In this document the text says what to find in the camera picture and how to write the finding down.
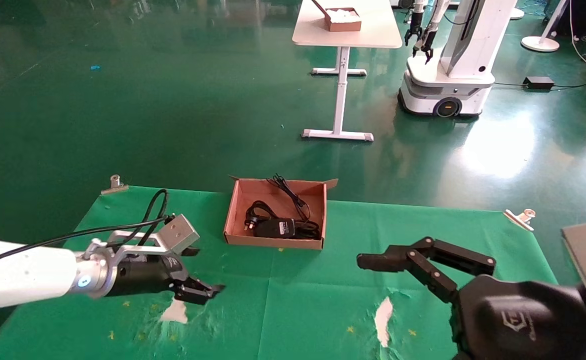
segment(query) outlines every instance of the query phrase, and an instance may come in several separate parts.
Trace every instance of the table leg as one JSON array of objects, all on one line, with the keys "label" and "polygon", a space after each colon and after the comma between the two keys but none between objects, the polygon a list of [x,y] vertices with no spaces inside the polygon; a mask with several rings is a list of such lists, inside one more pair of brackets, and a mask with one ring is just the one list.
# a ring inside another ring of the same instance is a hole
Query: table leg
[{"label": "table leg", "polygon": [[333,121],[333,130],[304,129],[302,137],[373,141],[373,134],[370,132],[342,131],[342,125],[344,121],[344,103],[346,102],[346,78],[348,75],[350,51],[350,47],[337,48],[339,62],[337,64],[337,100],[335,101],[335,118]]},{"label": "table leg", "polygon": [[[337,75],[339,73],[338,69],[340,67],[340,48],[337,48],[337,56],[335,57],[335,68],[329,67],[314,67],[311,70],[311,75]],[[346,68],[348,69],[347,75],[359,75],[359,76],[366,76],[367,71],[363,68],[349,68],[349,64],[347,63]]]}]

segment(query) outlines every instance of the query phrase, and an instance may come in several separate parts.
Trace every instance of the black charger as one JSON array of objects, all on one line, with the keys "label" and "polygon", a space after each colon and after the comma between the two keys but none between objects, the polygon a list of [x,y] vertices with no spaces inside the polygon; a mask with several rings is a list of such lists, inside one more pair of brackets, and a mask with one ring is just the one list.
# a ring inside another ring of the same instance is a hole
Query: black charger
[{"label": "black charger", "polygon": [[[275,174],[267,178],[269,184],[277,187],[291,198],[300,219],[281,218],[262,200],[257,200],[246,210],[244,230],[252,230],[254,237],[271,239],[314,239],[320,240],[320,225],[311,221],[311,208],[297,194],[291,191],[286,180]],[[262,210],[267,215],[258,215],[255,210]]]}]

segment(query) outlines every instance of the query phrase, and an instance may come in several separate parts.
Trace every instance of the small cardboard box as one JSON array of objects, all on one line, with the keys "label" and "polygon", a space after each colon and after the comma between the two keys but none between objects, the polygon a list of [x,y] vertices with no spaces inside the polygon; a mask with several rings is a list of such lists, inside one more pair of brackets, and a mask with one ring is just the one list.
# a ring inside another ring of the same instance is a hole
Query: small cardboard box
[{"label": "small cardboard box", "polygon": [[[315,6],[320,9],[324,14],[324,23],[328,28],[329,32],[359,32],[362,29],[362,20],[360,20],[360,14],[353,7],[323,7],[317,0],[313,0]],[[350,22],[338,22],[337,19],[331,18],[331,15],[327,10],[345,10],[357,16],[357,21]]]},{"label": "small cardboard box", "polygon": [[327,230],[327,190],[337,185],[337,178],[327,181],[286,180],[291,191],[305,201],[311,209],[310,220],[320,226],[320,239],[273,239],[253,236],[245,230],[247,209],[254,201],[261,200],[282,218],[300,219],[291,198],[281,189],[263,178],[236,178],[231,205],[224,224],[227,244],[268,246],[272,248],[298,248],[322,250]]}]

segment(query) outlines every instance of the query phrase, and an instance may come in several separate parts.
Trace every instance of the white table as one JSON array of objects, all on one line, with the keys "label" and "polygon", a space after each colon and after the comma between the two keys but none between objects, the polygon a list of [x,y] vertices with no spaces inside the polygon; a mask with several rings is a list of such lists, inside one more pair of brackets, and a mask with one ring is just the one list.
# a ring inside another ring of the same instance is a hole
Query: white table
[{"label": "white table", "polygon": [[349,69],[351,48],[399,48],[402,36],[389,0],[320,0],[325,8],[353,7],[362,20],[359,31],[330,32],[324,14],[311,0],[303,0],[293,31],[293,43],[300,46],[334,46],[335,68],[314,68],[313,74],[337,74],[337,100],[332,130],[305,129],[303,137],[373,141],[370,132],[342,131],[347,75],[366,75],[366,70]]}]

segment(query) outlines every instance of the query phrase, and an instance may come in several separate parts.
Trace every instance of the table foot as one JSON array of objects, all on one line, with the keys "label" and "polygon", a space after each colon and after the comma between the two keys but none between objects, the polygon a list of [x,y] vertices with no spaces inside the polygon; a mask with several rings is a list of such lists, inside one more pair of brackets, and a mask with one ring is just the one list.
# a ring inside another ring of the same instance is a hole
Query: table foot
[{"label": "table foot", "polygon": [[[328,67],[314,67],[311,70],[311,75],[337,75],[338,70],[336,68],[328,68]],[[348,69],[347,75],[359,75],[359,76],[366,76],[367,71],[363,68],[350,68]]]},{"label": "table foot", "polygon": [[351,132],[342,131],[339,133],[332,132],[332,130],[313,130],[304,129],[302,132],[303,138],[328,138],[328,139],[346,139],[349,141],[373,141],[373,134],[370,132]]}]

